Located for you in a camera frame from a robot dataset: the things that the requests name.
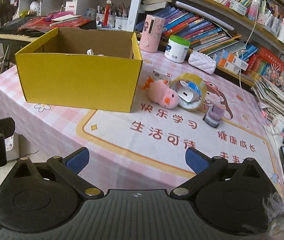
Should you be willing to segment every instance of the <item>green lid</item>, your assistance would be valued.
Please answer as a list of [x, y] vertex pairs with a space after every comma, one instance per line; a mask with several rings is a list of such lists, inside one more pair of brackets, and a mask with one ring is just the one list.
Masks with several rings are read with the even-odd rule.
[[188, 40], [183, 39], [183, 38], [181, 38], [179, 36], [175, 36], [175, 35], [171, 35], [169, 40], [171, 40], [173, 42], [176, 42], [178, 44], [181, 44], [183, 46], [187, 46], [187, 47], [189, 47], [191, 45], [191, 43]]

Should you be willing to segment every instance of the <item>yellow cardboard box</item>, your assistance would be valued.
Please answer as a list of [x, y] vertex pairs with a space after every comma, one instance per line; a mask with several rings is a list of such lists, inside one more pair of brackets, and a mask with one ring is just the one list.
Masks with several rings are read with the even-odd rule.
[[[88, 56], [92, 49], [94, 55]], [[15, 54], [25, 100], [131, 112], [142, 67], [136, 35], [55, 28]]]

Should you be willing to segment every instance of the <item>white pouch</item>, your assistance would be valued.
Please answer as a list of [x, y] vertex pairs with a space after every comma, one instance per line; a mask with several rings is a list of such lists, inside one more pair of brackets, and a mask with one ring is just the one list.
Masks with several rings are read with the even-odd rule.
[[215, 60], [197, 51], [193, 51], [191, 53], [189, 57], [189, 64], [193, 67], [205, 71], [208, 74], [213, 74], [214, 70], [217, 67]]

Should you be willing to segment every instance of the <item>pink stuffed pig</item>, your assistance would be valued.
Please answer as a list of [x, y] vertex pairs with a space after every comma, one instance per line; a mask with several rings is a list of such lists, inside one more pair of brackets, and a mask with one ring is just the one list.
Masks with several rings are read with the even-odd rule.
[[163, 80], [150, 83], [149, 98], [166, 109], [172, 109], [179, 104], [178, 93], [170, 89]]

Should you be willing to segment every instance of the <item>white tube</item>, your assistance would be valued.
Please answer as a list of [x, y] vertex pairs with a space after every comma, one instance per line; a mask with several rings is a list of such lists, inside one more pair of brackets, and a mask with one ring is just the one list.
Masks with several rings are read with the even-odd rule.
[[231, 31], [234, 30], [234, 28], [232, 26], [228, 25], [227, 23], [225, 23], [225, 22], [221, 21], [220, 19], [215, 18], [214, 16], [212, 16], [212, 15], [210, 15], [210, 14], [204, 12], [204, 11], [201, 11], [201, 10], [199, 10], [197, 8], [194, 8], [192, 6], [189, 6], [189, 5], [185, 4], [185, 3], [178, 2], [178, 1], [175, 2], [175, 5], [180, 7], [180, 8], [183, 8], [185, 10], [188, 10], [190, 12], [194, 12], [196, 14], [199, 14], [199, 15], [201, 15], [201, 16], [203, 16], [203, 17], [205, 17], [205, 18], [207, 18], [207, 19], [209, 19], [211, 21], [216, 22], [217, 24], [219, 24], [219, 25], [221, 25], [221, 26], [223, 26], [223, 27], [225, 27], [225, 28], [227, 28], [227, 29], [229, 29]]

